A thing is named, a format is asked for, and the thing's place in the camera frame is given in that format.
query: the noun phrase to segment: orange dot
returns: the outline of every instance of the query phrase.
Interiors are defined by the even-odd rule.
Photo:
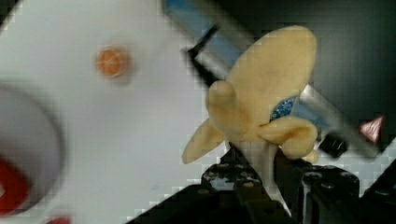
[[[129,55],[121,47],[103,49],[96,57],[97,69],[107,77],[120,77],[128,67]]]

